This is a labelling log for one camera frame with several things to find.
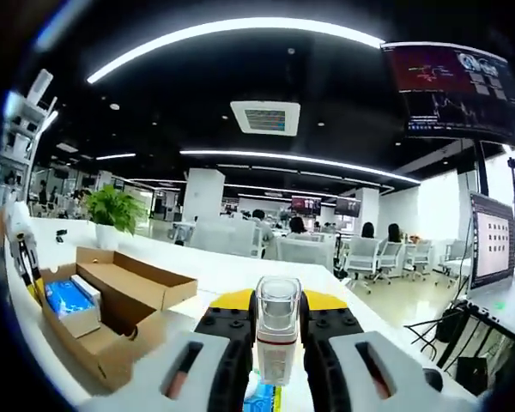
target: white bottle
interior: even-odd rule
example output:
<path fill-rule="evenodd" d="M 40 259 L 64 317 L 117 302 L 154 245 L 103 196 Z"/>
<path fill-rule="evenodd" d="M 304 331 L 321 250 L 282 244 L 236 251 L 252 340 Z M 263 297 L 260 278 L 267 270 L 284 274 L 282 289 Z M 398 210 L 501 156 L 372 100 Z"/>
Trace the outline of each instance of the white bottle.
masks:
<path fill-rule="evenodd" d="M 257 360 L 262 382 L 284 386 L 290 380 L 298 341 L 301 283 L 295 278 L 262 277 L 256 287 Z"/>

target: open cardboard box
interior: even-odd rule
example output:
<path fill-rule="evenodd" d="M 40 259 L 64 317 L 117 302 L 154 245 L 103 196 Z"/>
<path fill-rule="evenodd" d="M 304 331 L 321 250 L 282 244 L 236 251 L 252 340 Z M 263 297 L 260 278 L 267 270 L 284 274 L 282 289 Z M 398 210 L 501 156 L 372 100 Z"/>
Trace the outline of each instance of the open cardboard box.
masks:
<path fill-rule="evenodd" d="M 44 284 L 81 276 L 101 292 L 100 328 L 74 338 L 42 299 L 42 312 L 65 347 L 107 388 L 131 379 L 133 364 L 165 339 L 161 311 L 197 294 L 197 281 L 139 262 L 116 251 L 79 247 L 76 262 L 52 272 Z"/>

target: ceiling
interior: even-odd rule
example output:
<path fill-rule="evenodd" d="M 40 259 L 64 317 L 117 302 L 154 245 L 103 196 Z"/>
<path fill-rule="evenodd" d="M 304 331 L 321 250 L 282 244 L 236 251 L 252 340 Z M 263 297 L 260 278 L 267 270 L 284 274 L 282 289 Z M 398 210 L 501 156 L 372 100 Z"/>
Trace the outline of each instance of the ceiling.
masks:
<path fill-rule="evenodd" d="M 179 153 L 251 150 L 393 172 L 450 143 L 404 138 L 403 103 L 381 52 L 368 45 L 287 29 L 212 33 L 161 47 L 94 84 L 86 79 L 120 54 L 162 34 L 265 15 L 327 21 L 386 41 L 471 45 L 508 58 L 515 69 L 515 15 L 488 7 L 479 2 L 448 9 L 380 1 L 95 1 L 60 40 L 27 60 L 18 88 L 26 92 L 40 68 L 54 75 L 44 99 L 58 97 L 59 116 L 40 142 L 37 162 L 43 165 L 54 159 L 128 179 L 184 179 L 190 167 L 242 165 L 250 167 L 220 167 L 228 183 L 341 194 L 362 185 L 340 179 L 351 178 L 372 182 L 373 187 L 382 184 L 382 191 L 399 190 L 412 184 L 317 164 Z M 297 136 L 243 133 L 230 108 L 233 100 L 299 103 Z M 111 104 L 119 110 L 112 110 Z M 78 151 L 68 154 L 56 147 L 60 142 Z M 485 151 L 495 155 L 500 147 L 487 144 Z M 121 153 L 136 156 L 108 161 L 82 157 Z M 441 153 L 435 162 L 407 175 L 424 179 L 473 160 L 472 149 L 448 158 Z"/>

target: green plant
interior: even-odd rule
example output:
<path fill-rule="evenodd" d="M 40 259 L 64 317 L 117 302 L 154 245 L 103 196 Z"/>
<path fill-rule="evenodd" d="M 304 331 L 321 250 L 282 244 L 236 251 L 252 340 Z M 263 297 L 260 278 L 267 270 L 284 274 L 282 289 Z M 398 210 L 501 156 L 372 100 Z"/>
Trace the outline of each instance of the green plant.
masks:
<path fill-rule="evenodd" d="M 145 209 L 133 196 L 105 185 L 86 198 L 91 220 L 98 225 L 114 226 L 120 232 L 136 231 L 137 218 L 145 216 Z"/>

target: potted plant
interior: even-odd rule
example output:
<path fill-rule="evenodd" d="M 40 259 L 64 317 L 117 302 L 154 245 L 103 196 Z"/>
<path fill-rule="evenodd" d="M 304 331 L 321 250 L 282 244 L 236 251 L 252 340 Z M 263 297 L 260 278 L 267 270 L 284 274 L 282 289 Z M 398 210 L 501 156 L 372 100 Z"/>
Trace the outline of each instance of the potted plant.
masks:
<path fill-rule="evenodd" d="M 145 216 L 145 210 L 133 196 L 105 185 L 86 198 L 90 220 L 95 223 L 95 236 L 100 249 L 118 248 L 118 232 L 136 231 L 136 220 Z"/>

